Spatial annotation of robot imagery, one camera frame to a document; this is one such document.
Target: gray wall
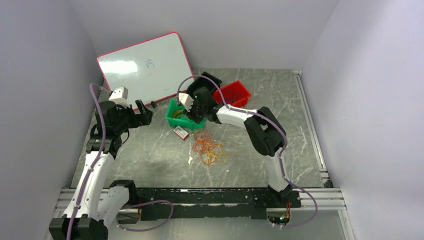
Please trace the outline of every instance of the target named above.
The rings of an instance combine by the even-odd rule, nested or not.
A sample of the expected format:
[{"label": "gray wall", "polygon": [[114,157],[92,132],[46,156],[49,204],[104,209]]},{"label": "gray wall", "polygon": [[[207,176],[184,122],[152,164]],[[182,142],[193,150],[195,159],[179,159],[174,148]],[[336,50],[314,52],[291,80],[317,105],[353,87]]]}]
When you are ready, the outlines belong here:
[{"label": "gray wall", "polygon": [[302,71],[358,240],[424,239],[424,2],[340,0]]},{"label": "gray wall", "polygon": [[338,0],[70,0],[98,54],[176,31],[192,67],[300,70]]},{"label": "gray wall", "polygon": [[0,33],[1,239],[44,239],[101,75],[67,0],[1,1]]}]

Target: red bin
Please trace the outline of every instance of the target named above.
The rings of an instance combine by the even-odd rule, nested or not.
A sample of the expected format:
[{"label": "red bin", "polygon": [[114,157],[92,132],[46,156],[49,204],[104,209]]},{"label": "red bin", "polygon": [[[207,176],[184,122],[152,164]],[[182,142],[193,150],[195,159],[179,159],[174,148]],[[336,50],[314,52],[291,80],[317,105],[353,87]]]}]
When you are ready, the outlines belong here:
[{"label": "red bin", "polygon": [[[248,99],[252,96],[239,80],[221,87],[221,91],[226,103],[238,108],[246,106]],[[223,102],[218,90],[213,93],[212,97],[217,103]]]}]

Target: table surface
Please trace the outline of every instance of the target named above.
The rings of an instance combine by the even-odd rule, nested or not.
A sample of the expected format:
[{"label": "table surface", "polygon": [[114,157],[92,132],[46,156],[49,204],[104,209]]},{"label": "table surface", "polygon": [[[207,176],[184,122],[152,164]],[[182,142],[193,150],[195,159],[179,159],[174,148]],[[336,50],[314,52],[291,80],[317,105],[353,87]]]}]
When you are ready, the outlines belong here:
[{"label": "table surface", "polygon": [[[194,74],[206,71],[222,80],[225,86],[236,80],[251,93],[246,109],[268,107],[288,138],[284,151],[287,173],[293,183],[301,187],[323,187],[320,178],[319,160],[311,130],[306,118],[305,105],[296,77],[290,70],[276,69],[228,69],[194,68]],[[99,100],[107,100],[100,94]],[[204,129],[218,143],[227,143],[232,154],[226,164],[204,165],[200,156],[191,147],[194,131],[185,141],[173,133],[165,114],[170,100],[157,103],[152,123],[130,129],[128,141],[120,148],[104,183],[108,188],[111,182],[119,179],[134,180],[137,187],[152,188],[222,188],[222,187],[265,187],[268,185],[266,158],[253,148],[246,130],[228,124],[206,121]],[[93,116],[90,124],[95,124]],[[85,162],[85,144],[72,179],[71,188],[80,180]]]}]

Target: plastic bin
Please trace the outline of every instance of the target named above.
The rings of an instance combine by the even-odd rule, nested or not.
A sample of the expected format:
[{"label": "plastic bin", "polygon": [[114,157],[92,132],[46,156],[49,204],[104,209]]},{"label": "plastic bin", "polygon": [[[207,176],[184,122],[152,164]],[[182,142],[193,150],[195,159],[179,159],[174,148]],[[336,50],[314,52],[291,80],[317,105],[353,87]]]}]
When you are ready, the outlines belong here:
[{"label": "plastic bin", "polygon": [[[226,103],[238,108],[246,106],[248,99],[252,96],[239,80],[221,87],[221,91]],[[223,102],[220,92],[217,90],[213,93],[212,97],[219,104]]]},{"label": "plastic bin", "polygon": [[165,116],[165,119],[168,120],[168,123],[171,127],[175,128],[176,126],[180,126],[183,128],[195,130],[195,129],[202,129],[205,126],[204,118],[200,123],[196,123],[195,121],[190,120],[187,116],[183,114],[179,115],[179,116],[182,116],[182,118],[179,118],[179,117],[174,118],[173,113],[179,110],[184,110],[184,106],[182,105],[178,106],[177,100],[175,98],[172,98],[171,102],[169,103],[168,111],[166,112],[166,116]]}]

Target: purple hose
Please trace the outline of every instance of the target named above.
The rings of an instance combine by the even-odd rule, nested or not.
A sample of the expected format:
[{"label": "purple hose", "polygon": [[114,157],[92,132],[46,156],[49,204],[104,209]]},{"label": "purple hose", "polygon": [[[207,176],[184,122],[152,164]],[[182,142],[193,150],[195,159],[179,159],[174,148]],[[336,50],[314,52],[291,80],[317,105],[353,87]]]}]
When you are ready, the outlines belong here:
[{"label": "purple hose", "polygon": [[212,81],[212,79],[210,79],[209,77],[207,77],[207,76],[203,76],[203,75],[193,75],[193,76],[189,76],[189,77],[187,77],[186,79],[184,79],[182,82],[181,82],[181,84],[178,86],[178,90],[177,90],[177,92],[176,92],[176,94],[177,94],[177,102],[179,103],[179,98],[178,98],[178,94],[180,93],[180,88],[181,88],[181,86],[183,85],[183,83],[184,82],[186,82],[187,80],[189,80],[189,79],[191,79],[191,78],[196,78],[196,77],[200,77],[200,78],[204,78],[204,79],[207,79],[207,80],[209,80],[211,83],[213,83],[213,85],[216,87],[216,89],[218,90],[218,92],[219,92],[219,94],[221,95],[221,98],[222,98],[222,103],[224,104],[224,106],[227,108],[227,109],[229,109],[229,110],[231,110],[231,111],[234,111],[234,112],[238,112],[238,113],[246,113],[246,114],[251,114],[251,115],[255,115],[255,116],[258,116],[258,117],[260,117],[261,119],[263,119],[263,120],[265,120],[265,121],[267,121],[269,124],[271,124],[275,129],[277,129],[278,130],[278,132],[281,134],[281,136],[282,136],[282,138],[283,138],[283,140],[284,140],[284,145],[282,146],[282,150],[280,151],[280,153],[279,153],[279,155],[278,155],[278,158],[279,158],[279,165],[280,165],[280,168],[281,168],[281,173],[282,173],[282,175],[284,176],[283,178],[284,178],[284,180],[288,183],[288,184],[290,184],[291,186],[293,186],[294,188],[298,188],[298,189],[300,189],[303,193],[306,193],[311,199],[312,199],[312,201],[313,201],[313,204],[315,205],[315,211],[313,212],[313,215],[308,219],[308,220],[306,220],[306,221],[304,221],[304,222],[302,222],[302,223],[299,223],[299,224],[296,224],[296,225],[289,225],[289,226],[282,226],[282,228],[285,228],[285,229],[293,229],[293,228],[297,228],[297,227],[301,227],[301,226],[303,226],[303,225],[305,225],[305,224],[307,224],[307,223],[309,223],[310,221],[312,221],[316,216],[317,216],[317,214],[318,214],[318,204],[317,204],[317,201],[315,200],[315,198],[312,196],[312,194],[310,193],[310,192],[308,192],[308,191],[306,191],[304,188],[302,188],[302,187],[300,187],[300,186],[297,186],[296,184],[294,184],[293,182],[291,182],[290,180],[288,180],[287,179],[287,177],[285,176],[285,174],[284,174],[284,168],[283,168],[283,160],[282,160],[282,155],[283,155],[283,151],[287,148],[287,145],[288,145],[288,143],[289,143],[289,141],[288,141],[288,139],[287,139],[287,136],[284,134],[284,132],[283,132],[283,130],[281,130],[281,128],[279,128],[278,126],[277,126],[277,124],[275,124],[273,121],[271,121],[269,118],[267,118],[266,116],[263,116],[263,115],[261,115],[261,114],[259,114],[259,113],[257,113],[257,112],[253,112],[253,111],[248,111],[248,110],[244,110],[244,109],[239,109],[239,108],[232,108],[231,107],[231,105],[228,105],[227,103],[226,103],[226,101],[225,101],[225,99],[224,99],[224,95],[223,95],[223,92],[221,91],[221,89],[218,87],[218,85],[214,82],[214,81]]},{"label": "purple hose", "polygon": [[147,231],[155,230],[157,228],[162,227],[164,224],[166,224],[171,219],[172,214],[174,213],[174,206],[168,200],[149,201],[149,202],[145,202],[145,203],[141,203],[141,204],[137,204],[137,205],[123,207],[122,209],[132,209],[132,208],[138,208],[138,207],[143,207],[143,206],[152,205],[152,204],[160,204],[160,203],[169,204],[169,206],[171,207],[171,213],[169,214],[168,218],[165,219],[165,221],[163,221],[162,223],[160,223],[160,224],[158,224],[158,225],[156,225],[154,227],[147,228],[147,229],[131,229],[131,228],[126,228],[126,227],[123,227],[122,225],[120,225],[119,224],[119,221],[118,221],[118,217],[116,217],[117,227],[120,228],[120,229],[122,229],[122,230],[129,231],[129,232],[147,232]]},{"label": "purple hose", "polygon": [[[100,149],[98,150],[97,156],[95,157],[94,161],[90,165],[90,167],[92,169],[94,169],[94,167],[96,166],[97,162],[100,159],[100,155],[103,152],[103,148],[105,147],[105,140],[106,140],[105,120],[103,119],[103,114],[100,114],[102,112],[102,110],[100,108],[100,104],[99,104],[99,101],[97,100],[96,94],[93,90],[93,86],[96,86],[99,89],[102,89],[101,86],[94,84],[94,83],[91,83],[90,86],[89,86],[91,96],[94,99],[95,107],[96,107],[97,111],[99,112],[100,123],[101,123],[101,144],[100,144]],[[80,203],[81,203],[81,200],[83,198],[83,193],[84,193],[84,190],[86,189],[87,182],[89,181],[89,177],[90,177],[91,172],[92,171],[87,170],[87,173],[85,174],[84,180],[82,181],[81,187],[79,188],[78,197],[76,198],[76,205],[80,205]],[[72,225],[74,223],[74,219],[77,215],[77,212],[78,212],[78,207],[76,206],[76,207],[73,208],[72,215],[70,216],[70,219],[69,219],[69,225],[67,227],[67,233],[66,233],[66,240],[71,240]]]}]

